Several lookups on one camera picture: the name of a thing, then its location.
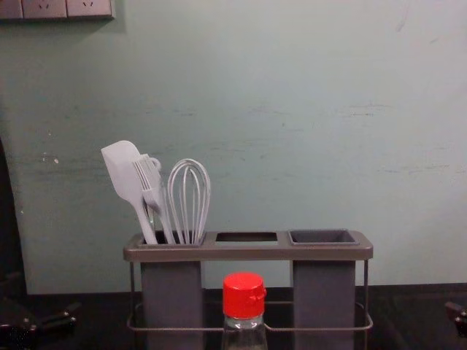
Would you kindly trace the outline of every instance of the gray utensil holder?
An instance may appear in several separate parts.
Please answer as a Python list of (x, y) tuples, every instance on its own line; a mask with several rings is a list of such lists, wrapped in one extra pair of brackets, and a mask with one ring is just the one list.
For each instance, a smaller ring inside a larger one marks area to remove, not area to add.
[[(208, 232), (198, 246), (146, 245), (142, 235), (137, 235), (123, 255), (131, 263), (132, 291), (133, 265), (141, 264), (146, 327), (134, 326), (132, 319), (128, 326), (137, 332), (148, 332), (148, 350), (204, 350), (204, 333), (222, 331), (221, 324), (218, 328), (204, 328), (201, 261), (208, 260), (293, 262), (294, 325), (266, 325), (266, 329), (294, 332), (295, 350), (353, 350), (353, 333), (372, 327), (367, 310), (368, 260), (373, 257), (373, 246), (357, 231)], [(355, 262), (359, 260), (365, 262), (362, 307), (367, 324), (356, 327)]]

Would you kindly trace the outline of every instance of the wall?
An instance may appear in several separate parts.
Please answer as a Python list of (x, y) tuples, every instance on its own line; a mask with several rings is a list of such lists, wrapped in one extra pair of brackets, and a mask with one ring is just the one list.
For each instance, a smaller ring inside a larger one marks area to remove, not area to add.
[[(99, 152), (121, 139), (166, 171), (206, 165), (210, 230), (352, 228), (375, 245), (373, 284), (465, 281), (464, 1), (138, 0), (117, 16), (0, 27), (29, 292), (128, 290), (138, 223)], [(212, 287), (225, 271), (209, 269)]]

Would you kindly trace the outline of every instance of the whisk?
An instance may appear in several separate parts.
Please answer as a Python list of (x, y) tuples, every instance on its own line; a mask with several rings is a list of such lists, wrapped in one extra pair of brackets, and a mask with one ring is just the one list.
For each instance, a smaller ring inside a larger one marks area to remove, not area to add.
[[(178, 198), (174, 196), (175, 182), (179, 182)], [(167, 192), (180, 243), (199, 244), (203, 236), (211, 198), (211, 180), (206, 169), (196, 160), (182, 159), (175, 164), (170, 173)]]

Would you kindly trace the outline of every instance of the wall outlet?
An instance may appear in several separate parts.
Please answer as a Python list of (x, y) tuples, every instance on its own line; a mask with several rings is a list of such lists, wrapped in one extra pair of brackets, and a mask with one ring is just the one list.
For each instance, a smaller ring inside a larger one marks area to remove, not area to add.
[(23, 18), (21, 0), (0, 0), (0, 20)]
[(68, 17), (112, 18), (111, 0), (66, 0)]
[(66, 18), (65, 0), (23, 0), (24, 18)]

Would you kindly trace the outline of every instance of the red bottle cap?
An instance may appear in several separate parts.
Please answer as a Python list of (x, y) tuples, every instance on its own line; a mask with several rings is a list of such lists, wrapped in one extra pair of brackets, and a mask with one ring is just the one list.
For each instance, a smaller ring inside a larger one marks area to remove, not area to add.
[(264, 313), (263, 278), (251, 272), (238, 272), (224, 279), (224, 314), (235, 319), (251, 319)]

